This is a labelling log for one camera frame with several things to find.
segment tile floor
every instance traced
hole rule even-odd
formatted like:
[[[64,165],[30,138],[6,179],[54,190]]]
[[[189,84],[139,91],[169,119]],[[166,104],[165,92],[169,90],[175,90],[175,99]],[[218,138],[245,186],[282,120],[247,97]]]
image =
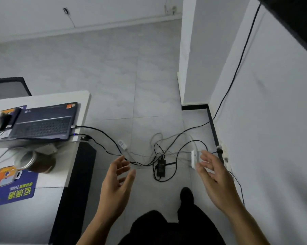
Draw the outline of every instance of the tile floor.
[[[92,99],[86,125],[104,130],[114,140],[122,139],[135,153],[150,155],[149,141],[155,133],[166,138],[208,121],[205,110],[181,111],[176,77],[180,30],[181,21],[176,20],[2,44],[0,78],[24,77],[33,95],[89,90]],[[102,134],[86,132],[108,151],[118,152]],[[214,150],[210,126],[188,133]],[[186,141],[189,138],[181,135],[170,150],[177,152]],[[97,209],[101,183],[114,158],[98,148],[84,229]],[[169,166],[167,176],[174,170],[175,165]],[[226,243],[233,243],[229,223],[210,202],[189,162],[180,160],[174,178],[165,183],[153,179],[151,168],[137,170],[127,208],[111,229],[107,244],[117,244],[132,222],[152,209],[176,222],[184,186],[192,188],[196,204],[211,217]]]

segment shoe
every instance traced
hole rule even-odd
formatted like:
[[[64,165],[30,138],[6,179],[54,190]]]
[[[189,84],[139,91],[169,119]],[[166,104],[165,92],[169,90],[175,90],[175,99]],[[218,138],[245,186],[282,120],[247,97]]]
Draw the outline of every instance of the shoe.
[[[180,201],[182,204],[186,205],[193,205],[194,204],[194,197],[192,191],[188,187],[184,187],[180,191]]]

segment metal lid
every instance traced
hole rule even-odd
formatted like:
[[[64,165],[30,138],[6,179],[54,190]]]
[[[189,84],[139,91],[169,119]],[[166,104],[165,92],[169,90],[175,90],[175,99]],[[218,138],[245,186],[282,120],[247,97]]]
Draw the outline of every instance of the metal lid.
[[[37,154],[34,150],[22,150],[20,151],[14,161],[14,166],[17,169],[27,169],[36,160]]]

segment laptop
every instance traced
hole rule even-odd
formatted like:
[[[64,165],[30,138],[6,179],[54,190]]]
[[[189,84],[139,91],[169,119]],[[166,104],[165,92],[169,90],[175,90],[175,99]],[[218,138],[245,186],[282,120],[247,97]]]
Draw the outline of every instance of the laptop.
[[[77,102],[30,108],[18,116],[9,138],[67,140],[77,111]]]

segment chair backrest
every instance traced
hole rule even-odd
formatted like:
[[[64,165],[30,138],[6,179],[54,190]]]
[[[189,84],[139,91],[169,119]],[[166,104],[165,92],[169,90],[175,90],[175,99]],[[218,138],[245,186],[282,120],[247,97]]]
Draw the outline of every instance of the chair backrest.
[[[0,99],[32,96],[23,77],[0,78]]]

